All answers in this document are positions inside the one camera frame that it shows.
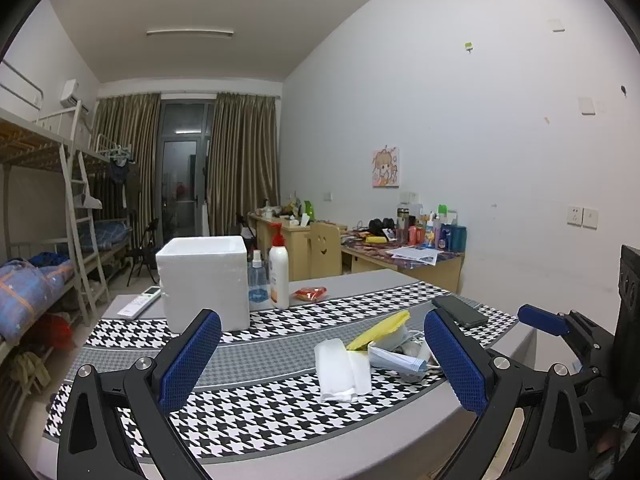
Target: white lotion bottle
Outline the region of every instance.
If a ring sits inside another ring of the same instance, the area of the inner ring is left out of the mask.
[[[269,251],[269,282],[271,303],[275,308],[289,308],[289,253],[284,246],[282,224],[271,224],[276,229]]]

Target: white foam box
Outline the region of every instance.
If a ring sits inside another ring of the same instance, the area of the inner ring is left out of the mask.
[[[249,328],[246,248],[240,236],[174,238],[156,254],[169,329],[182,333],[201,309],[222,330]]]

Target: curtain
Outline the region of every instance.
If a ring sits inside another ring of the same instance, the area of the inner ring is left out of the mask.
[[[103,134],[121,146],[131,145],[131,154],[140,168],[139,209],[132,222],[134,247],[138,247],[146,226],[155,216],[153,196],[159,115],[160,94],[100,99],[95,114],[94,139]],[[102,175],[96,178],[94,189],[94,196],[102,200],[101,218],[126,216],[122,207],[122,184],[116,184],[107,175]]]
[[[207,175],[209,227],[227,235],[236,215],[276,205],[280,189],[275,97],[220,93],[216,99]]]

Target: cartoon painting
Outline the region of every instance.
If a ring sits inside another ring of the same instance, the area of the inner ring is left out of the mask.
[[[400,155],[397,146],[373,152],[371,182],[373,187],[399,187]]]

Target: black phone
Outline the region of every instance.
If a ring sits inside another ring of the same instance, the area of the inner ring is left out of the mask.
[[[447,311],[462,328],[486,325],[489,318],[455,296],[438,296],[431,302]]]

